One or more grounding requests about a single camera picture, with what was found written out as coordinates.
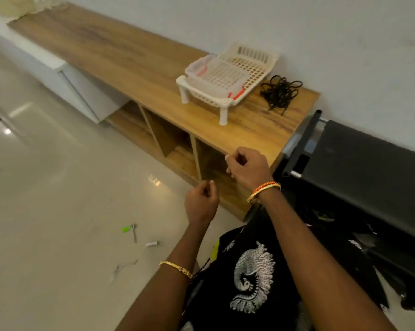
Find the bracelet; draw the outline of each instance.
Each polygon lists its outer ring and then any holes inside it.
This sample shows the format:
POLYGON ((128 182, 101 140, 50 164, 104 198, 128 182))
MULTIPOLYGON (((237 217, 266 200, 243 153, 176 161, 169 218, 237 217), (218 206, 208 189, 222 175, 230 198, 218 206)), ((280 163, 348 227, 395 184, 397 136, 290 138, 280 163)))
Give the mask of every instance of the bracelet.
POLYGON ((257 189, 255 189, 252 193, 252 195, 249 196, 249 198, 247 199, 247 203, 250 203, 250 201, 252 201, 252 199, 260 192, 262 192, 263 190, 272 188, 272 187, 277 187, 279 188, 279 190, 281 190, 281 185, 279 183, 276 183, 275 181, 271 181, 271 182, 266 182, 264 184, 262 184, 260 187, 258 187, 257 189))
POLYGON ((160 266, 162 266, 163 264, 174 267, 175 269, 182 272, 184 275, 187 275, 189 279, 192 279, 192 274, 187 269, 185 269, 183 267, 180 267, 180 266, 177 266, 175 263, 172 263, 170 261, 160 261, 160 266))

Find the green object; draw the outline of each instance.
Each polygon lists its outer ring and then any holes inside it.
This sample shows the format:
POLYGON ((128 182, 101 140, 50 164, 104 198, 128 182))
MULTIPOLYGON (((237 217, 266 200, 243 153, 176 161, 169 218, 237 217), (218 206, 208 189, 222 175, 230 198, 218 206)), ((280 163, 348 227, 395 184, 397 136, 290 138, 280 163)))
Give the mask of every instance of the green object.
POLYGON ((129 226, 126 226, 125 228, 123 228, 122 230, 123 230, 123 232, 128 232, 128 231, 131 231, 132 229, 133 229, 133 225, 129 225, 129 226))

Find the tangled black cable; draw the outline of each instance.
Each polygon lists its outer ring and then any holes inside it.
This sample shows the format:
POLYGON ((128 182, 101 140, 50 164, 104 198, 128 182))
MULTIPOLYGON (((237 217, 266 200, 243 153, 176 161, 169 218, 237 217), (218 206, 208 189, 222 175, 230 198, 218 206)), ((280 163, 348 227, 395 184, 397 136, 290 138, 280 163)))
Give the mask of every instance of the tangled black cable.
POLYGON ((302 81, 288 82, 285 77, 274 75, 269 83, 261 84, 260 96, 264 97, 269 104, 269 110, 275 107, 284 108, 281 116, 286 112, 290 102, 298 95, 298 88, 302 81))

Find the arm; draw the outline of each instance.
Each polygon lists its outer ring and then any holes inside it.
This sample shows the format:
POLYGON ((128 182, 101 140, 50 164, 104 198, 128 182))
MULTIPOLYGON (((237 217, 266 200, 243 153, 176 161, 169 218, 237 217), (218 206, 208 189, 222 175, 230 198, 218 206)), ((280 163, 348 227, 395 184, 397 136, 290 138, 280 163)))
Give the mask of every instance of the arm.
MULTIPOLYGON (((266 157, 240 147, 227 172, 253 190, 272 181, 266 157)), ((275 228, 298 292, 317 330, 395 331, 387 317, 310 232, 275 188, 258 194, 275 228)))
MULTIPOLYGON (((213 181, 203 181, 192 189, 185 200, 189 225, 167 261, 193 272, 201 241, 219 204, 213 181)), ((189 278, 177 269, 162 265, 131 308, 116 331, 177 330, 189 278)))

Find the glossy floor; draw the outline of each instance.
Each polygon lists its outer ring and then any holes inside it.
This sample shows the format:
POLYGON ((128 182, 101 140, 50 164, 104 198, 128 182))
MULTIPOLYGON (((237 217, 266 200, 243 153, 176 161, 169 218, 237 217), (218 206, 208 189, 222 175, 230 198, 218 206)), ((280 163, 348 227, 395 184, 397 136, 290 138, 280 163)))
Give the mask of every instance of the glossy floor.
MULTIPOLYGON (((0 107, 0 330, 112 331, 184 231, 191 186, 1 54, 0 107), (137 244, 122 233, 134 222, 137 244)), ((199 262, 240 225, 220 208, 199 262)), ((386 289, 398 328, 415 330, 386 289)))

